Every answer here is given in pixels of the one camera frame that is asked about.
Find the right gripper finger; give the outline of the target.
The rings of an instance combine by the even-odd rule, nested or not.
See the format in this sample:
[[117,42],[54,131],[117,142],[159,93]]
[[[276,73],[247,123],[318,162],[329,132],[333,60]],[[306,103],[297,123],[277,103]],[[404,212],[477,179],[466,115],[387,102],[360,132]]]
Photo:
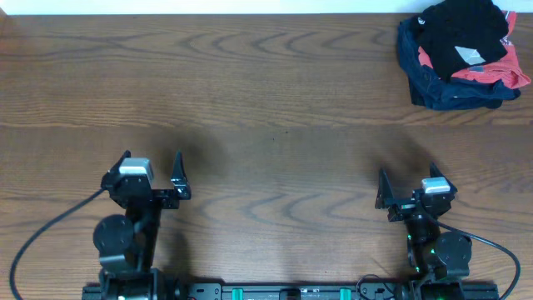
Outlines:
[[456,186],[442,173],[442,171],[436,166],[434,162],[430,163],[430,177],[431,178],[444,178],[447,184],[450,186],[451,192],[456,193]]
[[402,206],[412,205],[414,203],[413,197],[394,196],[391,182],[384,168],[381,168],[378,174],[378,190],[375,203],[376,209],[392,208],[393,206],[402,208]]

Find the black pants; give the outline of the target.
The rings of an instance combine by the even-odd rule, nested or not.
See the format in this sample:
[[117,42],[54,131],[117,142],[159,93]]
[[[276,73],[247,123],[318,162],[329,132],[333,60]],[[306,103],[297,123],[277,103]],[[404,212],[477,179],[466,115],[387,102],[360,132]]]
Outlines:
[[445,0],[410,20],[409,29],[429,56],[436,74],[448,81],[471,66],[499,61],[508,32],[504,13],[491,0]]

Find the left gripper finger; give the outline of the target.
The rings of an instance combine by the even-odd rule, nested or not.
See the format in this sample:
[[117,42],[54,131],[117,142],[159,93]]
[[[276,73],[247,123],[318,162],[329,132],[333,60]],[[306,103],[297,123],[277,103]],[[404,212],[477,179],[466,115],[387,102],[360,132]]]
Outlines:
[[120,167],[124,160],[129,157],[131,157],[131,152],[129,150],[126,150],[118,159],[118,161],[107,171],[107,175],[110,177],[120,176]]
[[172,169],[171,183],[179,196],[190,195],[190,185],[183,166],[182,153],[177,152]]

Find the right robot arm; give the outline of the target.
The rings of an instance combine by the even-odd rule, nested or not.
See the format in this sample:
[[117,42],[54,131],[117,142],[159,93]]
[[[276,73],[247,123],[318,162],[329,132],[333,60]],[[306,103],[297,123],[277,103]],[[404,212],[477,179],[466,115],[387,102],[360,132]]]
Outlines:
[[390,222],[407,230],[408,263],[416,275],[398,284],[395,299],[463,299],[461,279],[470,274],[470,238],[453,231],[441,232],[437,219],[451,209],[457,188],[430,165],[430,176],[409,197],[395,197],[384,169],[379,171],[375,208],[388,211]]

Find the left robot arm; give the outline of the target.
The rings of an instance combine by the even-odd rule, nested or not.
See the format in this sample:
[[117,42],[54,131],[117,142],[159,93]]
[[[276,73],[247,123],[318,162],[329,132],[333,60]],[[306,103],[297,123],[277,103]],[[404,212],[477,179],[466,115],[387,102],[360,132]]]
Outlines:
[[99,284],[82,290],[83,300],[187,298],[186,287],[152,266],[162,211],[192,197],[182,154],[174,159],[172,188],[153,188],[153,178],[151,161],[130,151],[103,175],[101,188],[125,213],[105,217],[94,229],[102,269]]

